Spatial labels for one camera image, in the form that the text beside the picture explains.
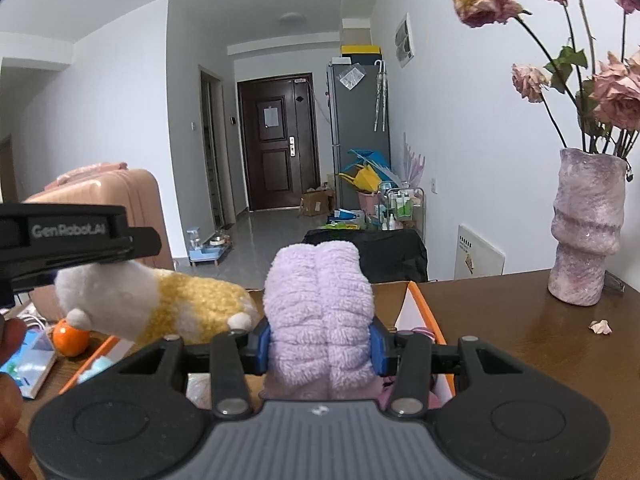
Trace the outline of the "person's left hand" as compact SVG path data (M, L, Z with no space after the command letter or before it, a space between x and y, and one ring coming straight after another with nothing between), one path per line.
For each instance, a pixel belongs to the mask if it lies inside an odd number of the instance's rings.
M27 327L19 318L11 318L3 326L1 364L23 343ZM27 437L17 428L23 414L23 398L14 379L1 374L1 455L21 479L35 479L32 451Z

